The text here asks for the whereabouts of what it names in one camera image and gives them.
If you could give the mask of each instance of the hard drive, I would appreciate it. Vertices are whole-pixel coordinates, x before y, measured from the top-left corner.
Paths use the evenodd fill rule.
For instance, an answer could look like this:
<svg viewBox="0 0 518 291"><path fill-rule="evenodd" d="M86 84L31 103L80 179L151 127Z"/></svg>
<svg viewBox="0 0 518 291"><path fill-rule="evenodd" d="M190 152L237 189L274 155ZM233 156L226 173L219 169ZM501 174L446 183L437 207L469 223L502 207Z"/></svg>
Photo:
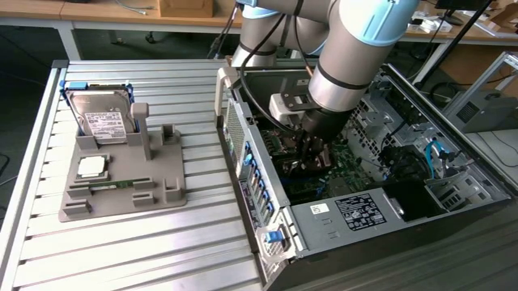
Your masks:
<svg viewBox="0 0 518 291"><path fill-rule="evenodd" d="M127 142L127 133L138 131L131 116L131 86L74 82L63 94L78 120L80 134L94 136L99 144Z"/></svg>

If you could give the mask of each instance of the blue cable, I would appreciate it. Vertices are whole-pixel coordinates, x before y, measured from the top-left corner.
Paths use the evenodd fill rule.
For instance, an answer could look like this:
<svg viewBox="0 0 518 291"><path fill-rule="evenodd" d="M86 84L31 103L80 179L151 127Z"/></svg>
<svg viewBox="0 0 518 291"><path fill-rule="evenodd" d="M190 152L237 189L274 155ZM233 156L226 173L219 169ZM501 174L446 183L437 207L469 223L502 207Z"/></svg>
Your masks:
<svg viewBox="0 0 518 291"><path fill-rule="evenodd" d="M429 164L430 171L431 171L431 178L435 179L435 173L434 173L434 164L431 162L431 147L437 145L439 148L439 151L443 150L446 153L449 151L445 149L443 145L438 141L431 141L425 148L425 155L426 155L426 163Z"/></svg>

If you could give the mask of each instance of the wooden desk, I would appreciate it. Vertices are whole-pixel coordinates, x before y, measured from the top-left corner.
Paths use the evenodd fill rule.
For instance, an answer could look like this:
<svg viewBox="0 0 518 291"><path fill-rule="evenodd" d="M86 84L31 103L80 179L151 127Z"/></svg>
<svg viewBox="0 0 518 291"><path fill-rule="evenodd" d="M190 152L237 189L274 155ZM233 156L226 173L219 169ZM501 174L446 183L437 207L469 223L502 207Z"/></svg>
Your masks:
<svg viewBox="0 0 518 291"><path fill-rule="evenodd" d="M430 16L439 15L445 12L445 10L435 9L434 5L425 2L425 1L421 1L419 6L418 6L418 11L427 11ZM465 23L470 20L470 17L466 16L465 14L457 13L455 16L458 18L461 18ZM462 28L463 28L463 26L454 26L453 25L451 31L447 33L439 32L435 36L435 39L437 40L450 40L450 39L455 38L455 36L459 34ZM410 37L410 38L427 38L427 39L431 39L433 35L434 35L434 32L426 33L423 31L407 32L405 34L405 36ZM518 39L516 39L516 38L496 38L489 33L486 33L482 29L479 29L478 27L474 27L474 26L467 31L466 35L462 38L463 42L467 42L467 41L494 41L494 40L498 40L501 42L517 42L518 41Z"/></svg>
<svg viewBox="0 0 518 291"><path fill-rule="evenodd" d="M158 5L156 0L124 0L135 6ZM64 49L71 60L82 59L75 29L138 30L156 32L219 33L227 23L234 6L234 0L215 0L214 18L174 18L160 17L158 10L150 10L148 15L140 15L122 8L114 0L92 0L88 4L64 2L64 0L0 0L0 25L52 27L58 29ZM433 5L422 1L419 10L437 14ZM243 23L238 14L230 33L241 33ZM445 52L445 48L458 34L461 27L454 27L449 33L438 33L433 42L439 43L430 60L417 77L417 81ZM433 33L407 32L401 41L429 42ZM477 27L471 28L462 44L518 46L517 39L494 38Z"/></svg>
<svg viewBox="0 0 518 291"><path fill-rule="evenodd" d="M66 0L0 0L0 16L60 19Z"/></svg>
<svg viewBox="0 0 518 291"><path fill-rule="evenodd" d="M60 17L64 20L80 21L223 27L227 24L234 3L234 0L215 0L215 16L212 18L186 18L160 17L158 9L146 10L148 15L142 15L124 9L114 0L92 0L87 4L66 2ZM156 0L124 0L124 4L135 7L155 6L158 8ZM242 22L242 15L239 14L234 21L234 27L241 27Z"/></svg>

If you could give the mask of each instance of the floor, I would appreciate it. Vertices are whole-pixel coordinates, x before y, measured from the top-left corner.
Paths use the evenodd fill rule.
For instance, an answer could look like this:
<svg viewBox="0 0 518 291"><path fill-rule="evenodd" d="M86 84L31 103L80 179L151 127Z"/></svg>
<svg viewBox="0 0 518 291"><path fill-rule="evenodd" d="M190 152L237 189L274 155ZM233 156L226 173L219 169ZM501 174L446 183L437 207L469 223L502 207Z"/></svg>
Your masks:
<svg viewBox="0 0 518 291"><path fill-rule="evenodd" d="M215 35L190 33L155 33L156 44L150 44L146 32L118 32L122 44L111 44L103 30L78 30L84 59L203 59ZM231 55L239 36L227 38L222 55ZM399 43L389 56L405 75L422 66L413 54L426 57L426 44ZM286 50L279 50L279 57ZM52 60L67 59L59 34L52 28L0 27L0 153L11 159L0 176L0 183L16 176L26 152L34 120L44 90ZM449 80L437 72L431 83ZM15 181L0 186L0 218L4 216Z"/></svg>

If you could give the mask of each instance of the motherboard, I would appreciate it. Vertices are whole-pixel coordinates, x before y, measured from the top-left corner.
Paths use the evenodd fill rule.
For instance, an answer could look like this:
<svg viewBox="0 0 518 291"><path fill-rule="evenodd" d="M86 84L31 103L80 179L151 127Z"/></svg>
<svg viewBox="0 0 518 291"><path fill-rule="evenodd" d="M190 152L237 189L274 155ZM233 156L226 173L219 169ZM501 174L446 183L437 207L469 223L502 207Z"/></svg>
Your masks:
<svg viewBox="0 0 518 291"><path fill-rule="evenodd" d="M297 154L297 139L291 133L262 130L261 134L274 165ZM293 205L361 192L373 183L346 142L343 139L333 142L330 155L334 165L329 171L313 177L281 177Z"/></svg>

